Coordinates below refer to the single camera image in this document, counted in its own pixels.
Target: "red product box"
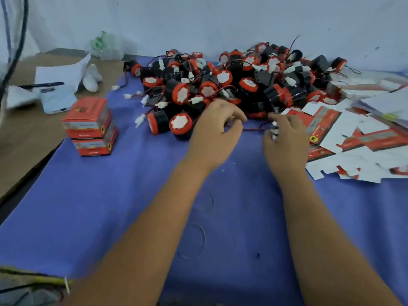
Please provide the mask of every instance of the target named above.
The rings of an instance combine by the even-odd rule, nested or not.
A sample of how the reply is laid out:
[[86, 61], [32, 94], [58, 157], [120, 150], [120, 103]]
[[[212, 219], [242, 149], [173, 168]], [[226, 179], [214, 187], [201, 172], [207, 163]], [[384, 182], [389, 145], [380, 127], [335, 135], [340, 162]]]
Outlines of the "red product box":
[[107, 100], [84, 97], [74, 103], [62, 120], [65, 131], [72, 139], [103, 138], [112, 121]]
[[111, 154], [117, 136], [118, 130], [111, 122], [103, 138], [73, 139], [72, 142], [81, 156], [97, 156]]

